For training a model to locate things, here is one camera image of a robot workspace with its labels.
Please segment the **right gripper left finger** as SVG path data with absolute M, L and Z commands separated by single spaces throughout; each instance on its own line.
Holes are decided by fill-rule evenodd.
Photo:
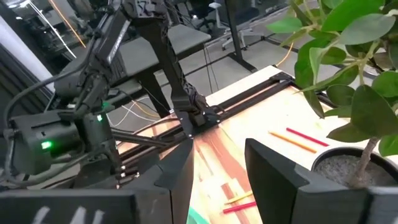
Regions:
M 187 139 L 136 180 L 139 224 L 186 224 L 193 164 L 193 139 Z

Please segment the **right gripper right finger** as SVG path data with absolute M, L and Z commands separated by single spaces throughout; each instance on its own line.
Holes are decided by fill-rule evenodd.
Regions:
M 368 224 L 368 193 L 349 189 L 247 138 L 249 183 L 263 224 Z

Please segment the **orange pencil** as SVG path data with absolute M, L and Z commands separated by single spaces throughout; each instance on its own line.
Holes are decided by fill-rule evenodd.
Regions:
M 291 144 L 293 144 L 295 146 L 298 146 L 298 147 L 300 147 L 300 148 L 302 148 L 302 149 L 304 149 L 306 151 L 309 151 L 309 152 L 311 152 L 313 154 L 317 153 L 317 151 L 315 149 L 313 149 L 313 148 L 311 148 L 309 146 L 306 146 L 304 144 L 301 144 L 301 143 L 299 143 L 297 141 L 294 141 L 293 139 L 285 137 L 285 136 L 283 136 L 281 134 L 278 134 L 278 133 L 275 133 L 275 132 L 272 132 L 272 131 L 269 131 L 269 134 L 271 134 L 271 135 L 273 135 L 273 136 L 275 136 L 275 137 L 277 137 L 279 139 L 282 139 L 282 140 L 284 140 L 286 142 L 289 142 L 289 143 L 291 143 Z

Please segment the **red pencil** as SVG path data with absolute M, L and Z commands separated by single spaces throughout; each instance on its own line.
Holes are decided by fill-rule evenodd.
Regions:
M 290 132 L 290 133 L 293 133 L 293 134 L 296 134 L 296 135 L 298 135 L 298 136 L 300 136 L 300 137 L 302 137 L 302 138 L 304 138 L 304 139 L 306 139 L 306 140 L 309 140 L 309 141 L 314 142 L 314 143 L 316 143 L 316 144 L 319 144 L 319 145 L 321 145 L 321 146 L 324 146 L 324 147 L 329 146 L 329 144 L 327 144 L 327 143 L 325 143 L 325 142 L 323 142 L 323 141 L 321 141 L 321 140 L 315 139 L 315 138 L 313 138 L 313 137 L 311 137 L 311 136 L 308 136 L 308 135 L 306 135 L 306 134 L 304 134 L 304 133 L 301 133 L 301 132 L 299 132 L 299 131 L 296 131 L 296 130 L 294 130 L 294 129 L 292 129 L 292 128 L 286 128 L 286 131 L 288 131 L 288 132 Z
M 257 205 L 256 202 L 244 203 L 244 204 L 241 204 L 241 205 L 236 205 L 236 206 L 233 206 L 233 207 L 230 207 L 230 208 L 226 208 L 226 209 L 223 210 L 223 213 L 227 214 L 227 213 L 237 212 L 237 211 L 240 211 L 240 210 L 243 210 L 243 209 L 246 209 L 246 208 L 254 207 L 256 205 Z

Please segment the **green translucent plastic tray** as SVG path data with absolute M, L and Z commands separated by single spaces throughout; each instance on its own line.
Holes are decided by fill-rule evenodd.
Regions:
M 186 224 L 209 224 L 195 209 L 190 207 L 188 209 L 188 217 Z

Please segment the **yellow pencil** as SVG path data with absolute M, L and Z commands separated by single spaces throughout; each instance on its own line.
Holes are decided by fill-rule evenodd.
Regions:
M 225 205 L 228 205 L 228 204 L 237 202 L 237 201 L 239 201 L 239 200 L 242 200 L 242 199 L 244 199 L 244 198 L 246 198 L 246 197 L 249 197 L 249 196 L 251 196 L 251 195 L 252 195 L 252 191 L 250 190 L 250 191 L 248 191 L 248 192 L 245 192 L 245 193 L 242 194 L 242 195 L 238 195 L 238 196 L 235 196 L 235 197 L 229 199 L 229 200 L 228 200 L 227 202 L 225 202 L 224 204 L 225 204 Z

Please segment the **green potted plant white pot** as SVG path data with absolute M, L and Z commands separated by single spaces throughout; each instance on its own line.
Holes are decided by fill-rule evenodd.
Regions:
M 285 45 L 309 35 L 298 51 L 295 82 L 320 118 L 348 122 L 328 133 L 339 142 L 365 142 L 357 156 L 322 160 L 315 172 L 354 189 L 394 178 L 371 156 L 398 155 L 398 0 L 289 0 L 290 15 L 269 24 Z

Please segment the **grey desk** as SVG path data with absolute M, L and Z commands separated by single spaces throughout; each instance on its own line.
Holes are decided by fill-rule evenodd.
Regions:
M 211 39 L 211 35 L 182 24 L 171 27 L 168 37 L 179 60 L 201 51 L 203 44 Z M 135 80 L 142 74 L 153 75 L 161 69 L 150 43 L 142 37 L 123 43 L 119 51 L 125 64 L 127 76 L 117 82 L 117 85 Z

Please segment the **office chair white base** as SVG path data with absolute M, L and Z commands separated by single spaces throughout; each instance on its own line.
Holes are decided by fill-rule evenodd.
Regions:
M 222 21 L 220 19 L 220 11 L 225 7 L 223 0 L 210 0 L 208 5 L 210 8 L 214 9 L 216 12 L 216 25 L 217 28 L 224 29 L 225 34 L 231 29 L 228 22 Z M 239 39 L 242 43 L 243 50 L 247 50 L 248 46 L 245 43 L 245 37 L 248 36 L 258 36 L 261 40 L 265 39 L 263 32 L 256 32 L 251 27 L 251 22 L 254 22 L 259 17 L 259 10 L 254 6 L 249 6 L 245 9 L 238 9 L 235 15 L 236 28 L 238 32 Z

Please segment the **black metal table frame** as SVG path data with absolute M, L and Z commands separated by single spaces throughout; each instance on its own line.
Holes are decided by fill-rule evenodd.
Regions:
M 130 25 L 134 26 L 151 44 L 169 84 L 172 87 L 171 100 L 174 104 L 176 120 L 180 122 L 174 130 L 180 136 L 167 139 L 162 136 L 144 137 L 124 131 L 113 131 L 118 140 L 137 143 L 138 146 L 121 154 L 123 166 L 121 172 L 128 172 L 139 161 L 153 152 L 166 150 L 186 139 L 204 133 L 222 121 L 248 109 L 260 102 L 260 91 L 279 82 L 287 85 L 292 77 L 278 73 L 266 81 L 222 102 L 219 105 L 209 106 L 206 98 L 197 92 L 196 88 L 187 82 L 172 44 L 168 38 L 169 22 L 164 0 L 160 0 L 152 17 L 141 17 L 138 12 L 138 3 L 135 0 L 126 0 L 132 4 L 124 4 L 125 15 Z

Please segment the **black desk leg post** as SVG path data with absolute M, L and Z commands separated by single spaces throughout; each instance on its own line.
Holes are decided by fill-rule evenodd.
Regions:
M 229 28 L 234 45 L 234 52 L 229 53 L 228 57 L 230 57 L 232 60 L 240 64 L 240 66 L 245 68 L 247 71 L 254 73 L 257 71 L 257 68 L 248 63 L 247 61 L 245 61 L 245 59 L 243 59 L 240 41 L 238 37 L 237 26 L 236 26 L 236 20 L 235 20 L 234 1 L 224 0 L 224 4 L 226 7 L 226 13 L 229 20 Z

